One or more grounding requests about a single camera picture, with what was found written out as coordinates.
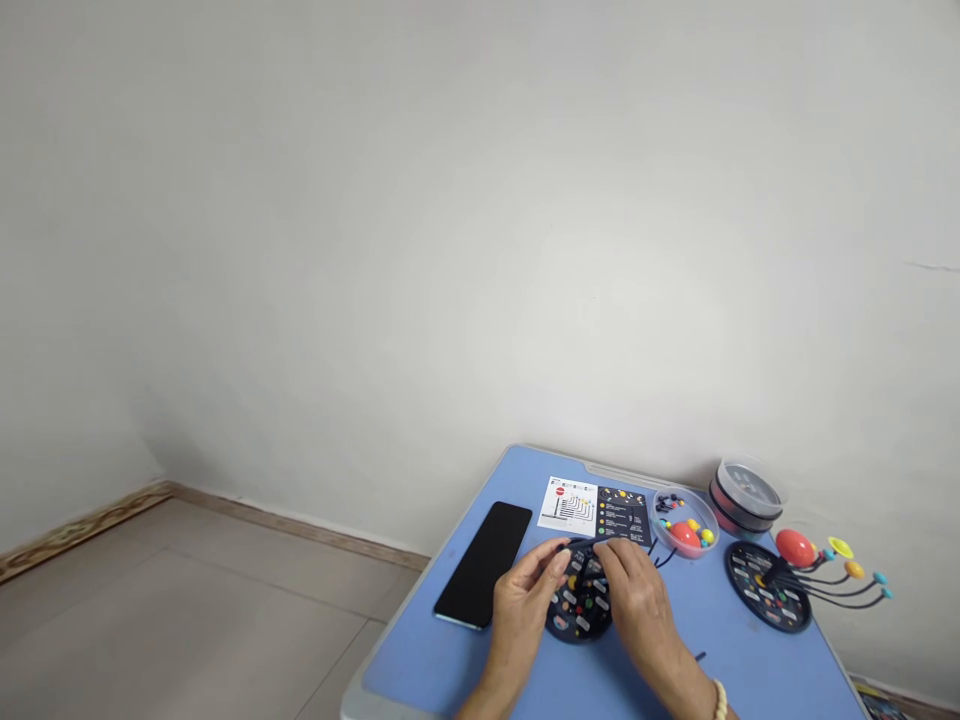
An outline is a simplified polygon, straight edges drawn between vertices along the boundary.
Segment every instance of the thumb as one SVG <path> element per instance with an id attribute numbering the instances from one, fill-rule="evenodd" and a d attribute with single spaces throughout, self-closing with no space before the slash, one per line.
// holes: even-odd
<path id="1" fill-rule="evenodd" d="M 543 574 L 540 576 L 540 579 L 537 580 L 537 584 L 533 588 L 533 593 L 536 595 L 537 599 L 544 602 L 550 601 L 553 593 L 557 591 L 557 584 L 560 582 L 560 577 L 563 575 L 563 571 L 567 569 L 567 565 L 569 564 L 569 550 L 562 550 L 557 553 L 556 557 L 554 557 L 553 560 L 550 561 L 550 564 L 547 565 L 546 569 L 543 571 Z"/>

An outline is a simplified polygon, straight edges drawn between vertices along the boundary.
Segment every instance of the decorative baseboard trim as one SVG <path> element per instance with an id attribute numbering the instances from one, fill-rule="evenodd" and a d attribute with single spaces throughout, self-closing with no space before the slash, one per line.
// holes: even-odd
<path id="1" fill-rule="evenodd" d="M 866 685 L 889 696 L 901 706 L 904 712 L 909 713 L 911 717 L 916 717 L 917 720 L 960 720 L 960 706 L 946 700 L 924 696 L 857 673 L 850 673 L 850 679 L 859 685 Z"/>
<path id="2" fill-rule="evenodd" d="M 211 495 L 210 493 L 186 487 L 177 482 L 169 482 L 168 486 L 173 497 L 178 500 L 183 500 L 184 502 L 224 515 L 229 515 L 237 520 L 262 525 L 271 530 L 279 530 L 280 532 L 314 540 L 324 545 L 332 545 L 341 550 L 349 550 L 359 555 L 366 555 L 376 560 L 384 560 L 394 565 L 401 565 L 411 570 L 417 570 L 418 572 L 422 572 L 430 562 L 430 558 L 424 555 L 407 552 L 406 550 L 398 550 L 389 545 L 383 545 L 371 540 L 363 540 L 353 537 L 352 535 L 317 527 L 302 520 L 294 520 L 284 517 L 283 515 L 261 510 L 251 505 L 245 505 L 235 500 L 227 500 L 218 495 Z"/>
<path id="3" fill-rule="evenodd" d="M 160 482 L 148 485 L 100 510 L 61 525 L 33 542 L 0 555 L 0 584 L 99 535 L 104 530 L 109 530 L 124 520 L 129 520 L 169 497 L 171 497 L 170 483 Z"/>

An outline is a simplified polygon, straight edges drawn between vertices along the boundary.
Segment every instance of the black round base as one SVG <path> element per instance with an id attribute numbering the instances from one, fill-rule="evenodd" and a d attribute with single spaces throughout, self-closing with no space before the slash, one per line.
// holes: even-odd
<path id="1" fill-rule="evenodd" d="M 764 584 L 763 574 L 777 555 L 751 542 L 735 542 L 727 549 L 727 577 L 737 596 L 758 618 L 780 632 L 799 633 L 810 625 L 810 598 L 795 587 L 796 575 L 789 569 Z"/>
<path id="2" fill-rule="evenodd" d="M 547 608 L 547 630 L 566 643 L 592 642 L 613 622 L 609 588 L 593 547 L 575 550 L 564 572 L 570 580 L 554 593 Z"/>

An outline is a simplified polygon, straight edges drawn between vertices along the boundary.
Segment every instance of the human hand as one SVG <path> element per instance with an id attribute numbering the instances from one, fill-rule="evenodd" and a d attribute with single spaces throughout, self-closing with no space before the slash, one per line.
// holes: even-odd
<path id="1" fill-rule="evenodd" d="M 653 561 L 625 538 L 594 545 L 593 551 L 610 586 L 614 625 L 647 684 L 676 720 L 713 717 L 716 688 L 680 639 Z"/>
<path id="2" fill-rule="evenodd" d="M 557 589 L 570 551 L 557 552 L 570 538 L 547 540 L 524 555 L 501 577 L 493 590 L 493 640 L 490 661 L 528 673 L 540 647 L 547 608 Z"/>
<path id="3" fill-rule="evenodd" d="M 553 538 L 524 555 L 493 590 L 493 638 L 480 684 L 460 709 L 458 718 L 508 718 L 520 698 L 540 648 L 547 608 L 557 589 L 570 551 L 557 552 L 570 538 Z"/>

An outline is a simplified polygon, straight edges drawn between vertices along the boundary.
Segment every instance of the orange ball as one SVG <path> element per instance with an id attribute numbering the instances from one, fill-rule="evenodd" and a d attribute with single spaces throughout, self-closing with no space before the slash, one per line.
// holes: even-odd
<path id="1" fill-rule="evenodd" d="M 700 538 L 697 537 L 693 528 L 686 523 L 674 523 L 673 527 L 670 528 L 670 534 L 685 545 L 695 548 L 700 547 Z"/>
<path id="2" fill-rule="evenodd" d="M 847 560 L 843 564 L 843 569 L 847 571 L 847 575 L 852 577 L 854 580 L 863 580 L 866 577 L 866 573 L 863 571 L 863 566 L 860 563 L 855 563 L 853 560 Z"/>
<path id="3" fill-rule="evenodd" d="M 796 530 L 777 533 L 777 550 L 794 567 L 809 567 L 817 559 L 817 551 L 807 538 Z"/>

